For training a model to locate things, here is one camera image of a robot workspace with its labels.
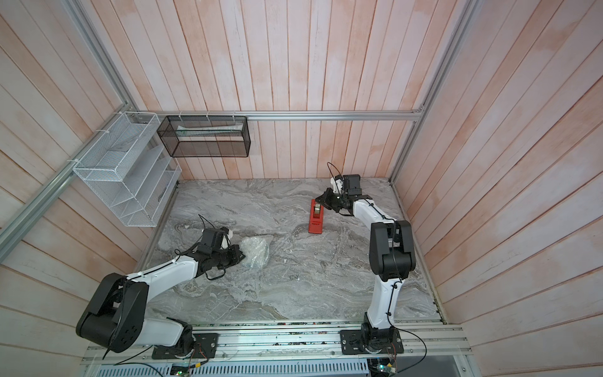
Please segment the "clear bubble wrap sheet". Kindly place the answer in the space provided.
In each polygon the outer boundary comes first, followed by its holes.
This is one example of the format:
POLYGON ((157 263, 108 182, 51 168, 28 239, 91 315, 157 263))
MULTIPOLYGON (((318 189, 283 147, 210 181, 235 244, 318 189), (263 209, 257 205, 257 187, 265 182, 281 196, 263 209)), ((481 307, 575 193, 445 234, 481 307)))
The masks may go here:
POLYGON ((260 270, 269 260, 270 244, 273 238, 269 236, 244 237, 240 243, 240 251, 244 255, 241 265, 251 270, 260 270))

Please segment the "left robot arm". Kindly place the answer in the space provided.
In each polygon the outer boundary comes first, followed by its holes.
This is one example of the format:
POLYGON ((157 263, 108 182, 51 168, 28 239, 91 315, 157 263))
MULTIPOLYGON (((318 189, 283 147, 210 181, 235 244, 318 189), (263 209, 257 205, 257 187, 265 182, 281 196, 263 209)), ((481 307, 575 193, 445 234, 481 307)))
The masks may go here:
POLYGON ((114 353, 148 345, 164 347, 176 358, 191 356, 196 342, 193 327, 175 318, 147 318, 147 304, 181 283, 207 276, 213 269, 224 273, 242 262, 245 255, 231 237, 225 227, 204 229, 193 246, 168 262, 129 275, 109 274, 81 315, 77 336, 114 353))

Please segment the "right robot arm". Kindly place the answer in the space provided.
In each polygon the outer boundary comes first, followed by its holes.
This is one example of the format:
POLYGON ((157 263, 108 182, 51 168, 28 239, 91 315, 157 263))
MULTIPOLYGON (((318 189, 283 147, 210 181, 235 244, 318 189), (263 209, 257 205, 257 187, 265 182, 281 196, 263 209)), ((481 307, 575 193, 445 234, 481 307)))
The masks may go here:
POLYGON ((416 252, 411 224, 397 220, 381 209, 361 188, 358 174, 336 175, 331 188, 317 197, 327 210, 348 214, 370 231, 369 265, 375 275, 372 301, 359 330, 340 332, 342 353, 381 353, 401 344, 394 326, 397 299, 403 283, 416 269, 416 252))

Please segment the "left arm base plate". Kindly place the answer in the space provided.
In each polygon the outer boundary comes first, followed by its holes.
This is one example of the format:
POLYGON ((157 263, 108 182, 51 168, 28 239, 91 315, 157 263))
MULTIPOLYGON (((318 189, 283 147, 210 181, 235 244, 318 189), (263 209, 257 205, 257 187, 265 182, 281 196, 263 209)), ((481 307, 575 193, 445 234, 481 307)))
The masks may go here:
POLYGON ((218 338, 218 333, 192 333, 183 336, 175 346, 155 346, 152 351, 152 360, 212 359, 216 354, 218 338))

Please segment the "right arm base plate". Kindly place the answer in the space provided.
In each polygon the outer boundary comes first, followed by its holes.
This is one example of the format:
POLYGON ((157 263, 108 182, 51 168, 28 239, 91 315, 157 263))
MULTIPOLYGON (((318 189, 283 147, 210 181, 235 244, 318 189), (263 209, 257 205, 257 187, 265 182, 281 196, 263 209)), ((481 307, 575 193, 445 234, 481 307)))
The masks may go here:
POLYGON ((339 333, 344 355, 402 354, 404 346, 394 328, 376 330, 342 330, 339 333))

